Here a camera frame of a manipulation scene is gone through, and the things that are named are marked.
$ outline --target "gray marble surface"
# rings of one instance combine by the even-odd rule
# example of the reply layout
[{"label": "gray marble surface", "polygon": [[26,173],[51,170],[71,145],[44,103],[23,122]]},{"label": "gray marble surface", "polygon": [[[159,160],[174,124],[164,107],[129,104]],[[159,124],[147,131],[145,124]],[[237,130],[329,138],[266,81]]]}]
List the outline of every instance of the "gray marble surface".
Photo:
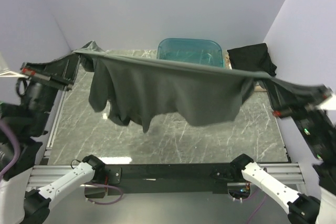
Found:
[{"label": "gray marble surface", "polygon": [[[114,51],[118,55],[155,58],[155,50]],[[265,92],[255,92],[234,122],[192,127],[178,114],[156,116],[147,133],[131,123],[107,119],[109,105],[95,113],[88,97],[93,73],[80,69],[66,94],[49,164],[66,165],[93,154],[111,163],[230,162],[246,153],[259,162],[287,162],[286,149]]]}]

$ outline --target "teal plastic bin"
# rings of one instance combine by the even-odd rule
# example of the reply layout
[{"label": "teal plastic bin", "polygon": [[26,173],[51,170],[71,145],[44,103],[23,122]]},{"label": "teal plastic bin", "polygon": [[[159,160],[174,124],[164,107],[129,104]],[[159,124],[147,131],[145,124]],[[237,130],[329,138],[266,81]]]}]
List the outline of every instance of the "teal plastic bin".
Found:
[{"label": "teal plastic bin", "polygon": [[156,58],[224,67],[220,45],[205,39],[165,39],[159,44]]}]

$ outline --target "folded black fabric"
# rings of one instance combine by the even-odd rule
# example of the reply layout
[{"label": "folded black fabric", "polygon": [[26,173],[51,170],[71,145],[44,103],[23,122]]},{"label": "folded black fabric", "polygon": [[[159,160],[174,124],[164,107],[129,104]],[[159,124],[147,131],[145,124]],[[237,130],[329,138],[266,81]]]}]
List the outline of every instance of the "folded black fabric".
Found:
[{"label": "folded black fabric", "polygon": [[327,90],[284,82],[265,72],[111,55],[94,41],[74,53],[81,55],[87,71],[94,71],[92,108],[100,112],[110,102],[110,120],[118,125],[133,121],[143,132],[154,116],[170,112],[178,112],[192,126],[233,121],[257,81],[264,83],[274,110],[314,102]]},{"label": "folded black fabric", "polygon": [[275,66],[268,53],[266,43],[230,49],[227,51],[233,69],[264,71],[275,76]]}]

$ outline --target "lavender wall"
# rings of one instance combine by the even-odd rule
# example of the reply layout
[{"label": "lavender wall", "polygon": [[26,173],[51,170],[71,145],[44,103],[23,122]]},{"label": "lavender wall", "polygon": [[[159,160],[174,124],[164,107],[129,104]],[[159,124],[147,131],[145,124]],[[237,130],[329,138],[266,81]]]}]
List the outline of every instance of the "lavender wall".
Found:
[{"label": "lavender wall", "polygon": [[[24,61],[48,62],[70,51],[44,0],[0,0],[0,4],[0,51],[11,70],[19,71]],[[15,82],[14,78],[0,78],[2,101],[19,103]]]},{"label": "lavender wall", "polygon": [[223,49],[262,42],[284,0],[47,0],[72,49],[154,49],[167,37]]},{"label": "lavender wall", "polygon": [[[300,84],[325,84],[336,90],[335,0],[286,0],[265,42],[278,77]],[[293,161],[301,165],[308,190],[319,195],[313,158],[293,122],[280,121]]]}]

